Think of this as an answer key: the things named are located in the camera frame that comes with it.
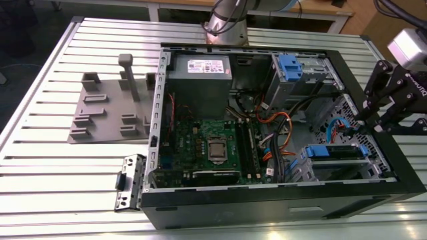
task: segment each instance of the floor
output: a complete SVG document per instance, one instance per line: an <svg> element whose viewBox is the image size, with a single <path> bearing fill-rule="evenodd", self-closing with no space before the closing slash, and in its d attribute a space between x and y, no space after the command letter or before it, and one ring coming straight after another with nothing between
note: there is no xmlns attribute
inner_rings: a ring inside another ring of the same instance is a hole
<svg viewBox="0 0 427 240"><path fill-rule="evenodd" d="M0 85L0 131L8 123L74 16L150 21L146 8L128 6L63 3L62 11L54 11L48 1L35 1L34 12L39 24L27 31L36 46L35 52L26 57L12 58L0 51L0 73L7 78L7 84ZM208 20L210 13L160 9L159 16L162 22L199 24ZM313 31L314 24L306 23L305 20L256 16L256 18L250 17L247 22L248 27L301 30L302 26L307 26L303 30ZM322 21L318 21L315 26L329 29Z"/></svg>

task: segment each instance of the cpu socket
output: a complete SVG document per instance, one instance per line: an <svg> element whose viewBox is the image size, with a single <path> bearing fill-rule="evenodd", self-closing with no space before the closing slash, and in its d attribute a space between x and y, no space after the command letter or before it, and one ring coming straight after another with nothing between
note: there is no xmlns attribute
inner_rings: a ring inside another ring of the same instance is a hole
<svg viewBox="0 0 427 240"><path fill-rule="evenodd" d="M227 138L210 137L207 140L207 157L214 164L222 165L227 160Z"/></svg>

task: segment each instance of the motherboard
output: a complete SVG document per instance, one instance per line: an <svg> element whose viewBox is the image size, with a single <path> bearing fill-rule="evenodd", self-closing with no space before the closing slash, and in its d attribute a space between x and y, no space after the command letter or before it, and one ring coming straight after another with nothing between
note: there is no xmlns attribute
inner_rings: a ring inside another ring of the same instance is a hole
<svg viewBox="0 0 427 240"><path fill-rule="evenodd" d="M160 148L154 173L158 188L263 184L259 124L250 119L175 123L174 138Z"/></svg>

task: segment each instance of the aluminum workbench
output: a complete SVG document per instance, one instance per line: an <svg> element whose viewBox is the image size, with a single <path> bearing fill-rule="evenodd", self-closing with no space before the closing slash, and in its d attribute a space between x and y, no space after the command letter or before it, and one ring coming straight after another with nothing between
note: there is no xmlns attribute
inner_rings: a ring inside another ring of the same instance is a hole
<svg viewBox="0 0 427 240"><path fill-rule="evenodd" d="M354 35L251 28L248 40L252 46L341 51L362 85L382 58L373 43ZM427 194L347 219L223 228L156 231L143 213L114 213L123 157L146 155L148 148L144 141L67 144L80 80L84 72L118 79L124 53L134 55L136 75L156 72L160 42L202 44L204 32L199 25L166 22L75 18L70 24L0 135L0 238L106 239L111 233L127 240L427 237ZM427 185L427 138L395 139Z"/></svg>

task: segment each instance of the power supply label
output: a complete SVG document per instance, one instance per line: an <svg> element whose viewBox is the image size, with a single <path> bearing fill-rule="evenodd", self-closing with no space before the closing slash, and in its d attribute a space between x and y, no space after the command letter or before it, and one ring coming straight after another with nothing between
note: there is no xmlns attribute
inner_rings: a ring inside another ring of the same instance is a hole
<svg viewBox="0 0 427 240"><path fill-rule="evenodd" d="M190 60L188 73L223 74L224 65L222 60Z"/></svg>

